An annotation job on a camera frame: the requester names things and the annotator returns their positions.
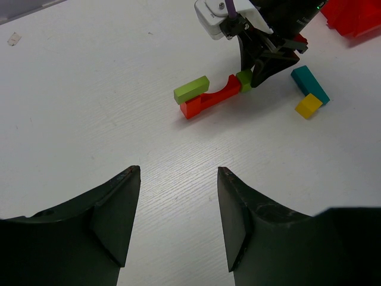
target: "green block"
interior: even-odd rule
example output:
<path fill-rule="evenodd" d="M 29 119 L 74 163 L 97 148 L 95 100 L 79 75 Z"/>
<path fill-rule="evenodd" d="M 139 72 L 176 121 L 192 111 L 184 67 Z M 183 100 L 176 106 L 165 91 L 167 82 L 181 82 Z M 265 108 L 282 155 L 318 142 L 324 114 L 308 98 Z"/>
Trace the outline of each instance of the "green block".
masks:
<path fill-rule="evenodd" d="M 330 99 L 328 95 L 307 66 L 302 66 L 293 70 L 291 76 L 305 96 L 313 94 L 323 103 L 323 105 L 329 102 Z"/>
<path fill-rule="evenodd" d="M 209 90 L 209 80 L 206 76 L 202 76 L 193 82 L 187 83 L 174 90 L 174 100 L 180 105 L 196 96 L 203 94 Z"/>
<path fill-rule="evenodd" d="M 242 70 L 236 74 L 239 82 L 241 83 L 241 92 L 246 92 L 251 89 L 251 79 L 252 71 L 251 70 Z"/>

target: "white wooden surface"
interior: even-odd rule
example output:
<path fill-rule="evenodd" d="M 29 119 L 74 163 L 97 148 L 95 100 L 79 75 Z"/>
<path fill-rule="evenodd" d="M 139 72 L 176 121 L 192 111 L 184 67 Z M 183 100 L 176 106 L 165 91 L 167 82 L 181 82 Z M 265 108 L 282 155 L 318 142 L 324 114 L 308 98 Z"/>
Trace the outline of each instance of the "white wooden surface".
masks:
<path fill-rule="evenodd" d="M 306 64 L 332 101 L 307 121 L 287 70 L 187 121 L 173 89 L 239 70 L 194 0 L 67 1 L 0 26 L 0 217 L 30 216 L 131 164 L 142 186 L 119 285 L 232 286 L 217 166 L 306 214 L 381 203 L 381 37 L 349 46 L 318 15 Z M 17 32 L 16 46 L 7 40 Z"/>

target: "red object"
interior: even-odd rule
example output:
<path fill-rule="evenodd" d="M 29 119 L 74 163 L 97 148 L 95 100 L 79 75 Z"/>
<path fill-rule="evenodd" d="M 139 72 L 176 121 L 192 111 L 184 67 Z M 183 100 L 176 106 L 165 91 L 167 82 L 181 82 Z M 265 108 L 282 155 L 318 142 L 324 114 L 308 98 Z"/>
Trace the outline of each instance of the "red object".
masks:
<path fill-rule="evenodd" d="M 302 35 L 300 35 L 300 34 L 297 34 L 293 40 L 295 42 L 300 42 L 300 43 L 306 43 L 306 44 L 308 44 L 307 39 L 305 37 L 303 37 Z"/>
<path fill-rule="evenodd" d="M 361 36 L 381 27 L 380 0 L 329 0 L 321 10 L 342 36 Z"/>
<path fill-rule="evenodd" d="M 199 114 L 202 110 L 205 110 L 211 106 L 220 103 L 239 93 L 241 89 L 241 83 L 235 75 L 230 75 L 226 86 L 213 94 L 201 94 L 191 100 L 180 104 L 180 109 L 183 112 L 185 118 L 190 119 L 193 116 Z"/>

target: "yellow cube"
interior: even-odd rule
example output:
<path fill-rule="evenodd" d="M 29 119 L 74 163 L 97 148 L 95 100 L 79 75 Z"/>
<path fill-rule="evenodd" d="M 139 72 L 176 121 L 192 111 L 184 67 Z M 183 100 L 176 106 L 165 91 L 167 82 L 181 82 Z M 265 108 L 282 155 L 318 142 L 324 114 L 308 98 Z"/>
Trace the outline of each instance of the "yellow cube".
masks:
<path fill-rule="evenodd" d="M 304 118 L 309 119 L 322 104 L 313 94 L 309 94 L 299 102 L 295 110 Z"/>

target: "purple cable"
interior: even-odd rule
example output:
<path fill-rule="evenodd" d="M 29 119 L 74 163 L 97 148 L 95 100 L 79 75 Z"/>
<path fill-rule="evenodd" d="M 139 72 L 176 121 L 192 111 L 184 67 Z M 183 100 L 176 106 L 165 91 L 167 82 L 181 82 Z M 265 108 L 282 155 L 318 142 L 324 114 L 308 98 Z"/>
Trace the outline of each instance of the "purple cable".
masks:
<path fill-rule="evenodd" d="M 225 0 L 227 13 L 230 19 L 235 19 L 237 17 L 236 7 L 234 6 L 233 0 Z"/>

